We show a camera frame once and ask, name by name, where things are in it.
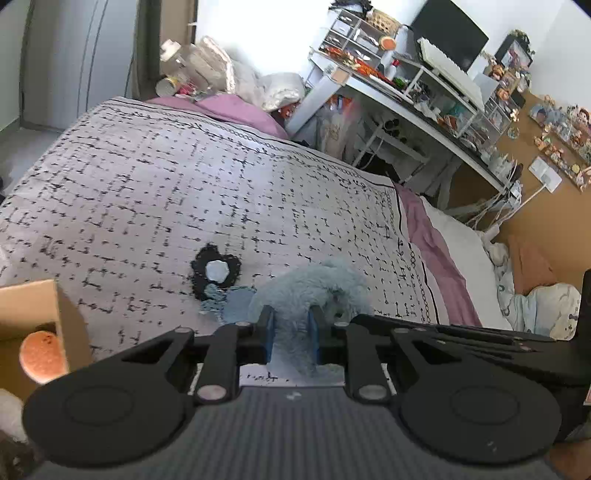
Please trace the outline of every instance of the pink blanket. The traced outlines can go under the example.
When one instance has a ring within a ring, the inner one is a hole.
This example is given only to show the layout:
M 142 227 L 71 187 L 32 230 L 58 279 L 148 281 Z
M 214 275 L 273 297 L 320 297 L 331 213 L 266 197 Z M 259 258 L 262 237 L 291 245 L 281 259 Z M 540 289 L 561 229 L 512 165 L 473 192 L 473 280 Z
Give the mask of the pink blanket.
M 409 240 L 419 248 L 425 265 L 437 280 L 450 323 L 481 327 L 466 280 L 453 262 L 441 233 L 433 228 L 423 201 L 410 190 L 400 185 L 395 187 L 406 211 Z
M 237 95 L 220 93 L 197 103 L 177 97 L 152 98 L 147 103 L 164 105 L 177 110 L 191 110 L 203 113 L 216 120 L 233 122 L 256 128 L 258 131 L 272 135 L 273 137 L 289 140 L 287 132 L 273 120 L 273 117 L 259 107 L 246 103 Z

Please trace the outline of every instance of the pink pillow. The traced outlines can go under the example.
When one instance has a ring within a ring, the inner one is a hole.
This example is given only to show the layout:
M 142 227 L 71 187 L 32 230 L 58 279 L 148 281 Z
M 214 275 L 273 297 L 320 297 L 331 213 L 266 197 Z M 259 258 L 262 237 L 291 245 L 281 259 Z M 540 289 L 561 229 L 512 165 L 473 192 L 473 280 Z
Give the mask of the pink pillow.
M 147 103 L 203 113 L 217 120 L 246 125 L 273 137 L 289 140 L 287 132 L 275 122 L 271 115 L 257 106 L 246 103 L 238 95 L 220 93 L 197 103 L 177 97 L 157 97 L 148 100 Z

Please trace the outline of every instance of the floor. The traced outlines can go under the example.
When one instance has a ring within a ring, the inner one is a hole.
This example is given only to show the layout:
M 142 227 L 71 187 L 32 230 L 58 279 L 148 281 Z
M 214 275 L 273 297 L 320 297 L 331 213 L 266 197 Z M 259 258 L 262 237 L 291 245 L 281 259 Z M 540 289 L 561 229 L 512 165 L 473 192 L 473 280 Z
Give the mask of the floor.
M 3 195 L 10 194 L 27 170 L 59 136 L 57 132 L 21 128 L 0 144 L 0 177 L 4 181 Z

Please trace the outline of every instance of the computer monitor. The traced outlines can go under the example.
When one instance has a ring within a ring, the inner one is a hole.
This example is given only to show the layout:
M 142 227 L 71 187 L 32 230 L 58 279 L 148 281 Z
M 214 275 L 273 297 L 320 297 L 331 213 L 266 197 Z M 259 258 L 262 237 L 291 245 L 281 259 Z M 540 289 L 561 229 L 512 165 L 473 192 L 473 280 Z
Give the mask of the computer monitor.
M 488 37 L 452 0 L 427 0 L 411 28 L 467 72 Z

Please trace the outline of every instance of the box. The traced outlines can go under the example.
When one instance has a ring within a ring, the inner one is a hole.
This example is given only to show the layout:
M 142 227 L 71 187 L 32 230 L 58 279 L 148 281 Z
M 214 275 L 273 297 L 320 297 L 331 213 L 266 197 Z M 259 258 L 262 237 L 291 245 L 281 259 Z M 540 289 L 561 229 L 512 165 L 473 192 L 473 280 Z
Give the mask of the box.
M 55 280 L 0 288 L 0 388 L 23 401 L 37 388 L 18 361 L 22 340 L 53 322 L 69 372 L 92 363 L 84 318 Z

